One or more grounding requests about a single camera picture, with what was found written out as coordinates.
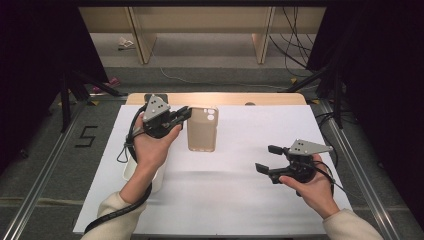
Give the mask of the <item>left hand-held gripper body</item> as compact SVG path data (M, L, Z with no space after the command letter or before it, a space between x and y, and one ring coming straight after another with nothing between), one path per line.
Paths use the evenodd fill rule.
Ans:
M156 139L168 135L171 130L167 130L164 125L174 120L170 117L170 105L161 98L152 96L145 107L142 118L144 132Z

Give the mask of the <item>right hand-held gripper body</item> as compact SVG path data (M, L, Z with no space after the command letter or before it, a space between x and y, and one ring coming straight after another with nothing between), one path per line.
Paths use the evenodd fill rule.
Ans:
M274 184L279 183L281 176L289 176L301 183L311 181L317 172L313 155L330 152L332 146L322 145L302 139L296 139L290 147L282 147L283 154L289 162L284 168L271 169L269 177Z

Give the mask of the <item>beige phone case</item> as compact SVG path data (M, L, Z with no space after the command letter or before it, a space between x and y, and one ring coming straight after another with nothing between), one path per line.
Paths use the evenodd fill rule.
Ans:
M213 152L216 148L219 111L216 107L191 106L187 121L188 149Z

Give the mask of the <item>white plastic bin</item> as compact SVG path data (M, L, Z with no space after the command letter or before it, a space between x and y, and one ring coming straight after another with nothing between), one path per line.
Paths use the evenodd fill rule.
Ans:
M135 159L136 157L136 151L132 145L128 145L125 147L124 150L124 156L127 160L126 165L123 170L122 177L124 180L129 181L130 178L135 173L135 170L137 168L137 161ZM155 175L152 180L152 192L157 193L161 188L163 184L163 179L166 171L166 161L163 161L160 167L156 170Z

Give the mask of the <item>person's right hand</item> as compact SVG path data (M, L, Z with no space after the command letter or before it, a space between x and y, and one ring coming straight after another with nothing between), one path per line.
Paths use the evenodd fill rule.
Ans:
M314 154L313 159L317 173L310 182L300 183L288 176L281 176L279 181L296 190L309 207L315 210L322 219L327 219L338 213L340 208L333 198L331 183L327 178L327 168L321 156Z

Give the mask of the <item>person's left hand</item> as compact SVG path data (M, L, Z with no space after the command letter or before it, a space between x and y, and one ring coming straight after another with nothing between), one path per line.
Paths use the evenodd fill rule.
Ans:
M177 125L164 137L156 139L147 134L141 134L134 139L137 158L137 174L154 175L165 163L172 143L177 139L182 130Z

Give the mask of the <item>pink object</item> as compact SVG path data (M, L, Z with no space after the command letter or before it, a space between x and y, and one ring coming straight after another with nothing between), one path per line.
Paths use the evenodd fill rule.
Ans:
M117 87L117 86L119 86L119 85L120 85L120 80L119 80L119 79L117 79L116 77L112 77L112 78L109 80L109 82L108 82L108 83L105 83L105 86L107 86L107 87L111 87L111 88ZM92 88L92 93L93 93L93 94L100 94L100 93L103 93L103 90L102 90L102 89L100 89L99 87L93 87L93 88Z

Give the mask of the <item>black metal stand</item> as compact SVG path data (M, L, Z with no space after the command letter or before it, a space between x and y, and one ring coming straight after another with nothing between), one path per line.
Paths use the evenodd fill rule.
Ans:
M330 95L333 96L333 116L337 126L342 129L341 122L341 95L342 95L342 80L341 74L337 67L328 64L321 68L317 72L313 73L306 79L295 83L293 86L286 90L282 90L282 93L295 93L296 91L306 87L313 83L315 80L320 80L315 94L318 98L327 99Z
M60 96L61 96L61 109L62 109L62 129L64 133L71 125L71 109L69 93L72 93L77 101L87 102L90 94L85 85L90 84L98 87L103 92L114 96L124 97L127 93L119 92L118 90L101 83L99 80L91 77L90 75L77 70L71 70L63 74L60 78Z

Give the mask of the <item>light wooden desk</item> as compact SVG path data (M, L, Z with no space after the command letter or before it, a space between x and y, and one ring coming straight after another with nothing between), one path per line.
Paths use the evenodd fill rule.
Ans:
M268 37L297 31L316 34L324 7L81 7L91 33L130 33L142 64L159 33L243 33L252 37L257 62L266 59Z

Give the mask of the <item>dark curtain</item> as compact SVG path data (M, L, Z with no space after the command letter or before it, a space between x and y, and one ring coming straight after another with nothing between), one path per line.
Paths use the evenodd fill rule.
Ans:
M79 7L0 0L0 174L18 157L75 71L108 81Z
M378 160L424 227L424 0L323 0L308 66L326 65L352 24L342 81Z

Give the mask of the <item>aluminium rail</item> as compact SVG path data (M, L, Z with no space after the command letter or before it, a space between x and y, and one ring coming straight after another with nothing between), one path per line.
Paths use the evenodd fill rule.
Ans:
M377 192L374 190L346 134L344 133L344 130L335 120L335 108L331 107L327 100L321 100L320 108L323 112L330 113L332 115L332 118L329 120L331 131L346 159L347 164L350 167L350 170L352 171L353 176L355 177L364 200L380 228L382 236L386 240L400 240L400 235L394 227L389 212L385 209L382 201L377 195Z
M60 133L49 157L40 170L34 184L32 185L26 197L20 201L19 209L15 216L12 218L5 234L0 237L0 240L19 240L27 222L29 221L35 206L38 203L58 161L60 160L70 136L72 135L75 124L86 106L85 102L76 104L75 110L71 115L69 125L63 132Z

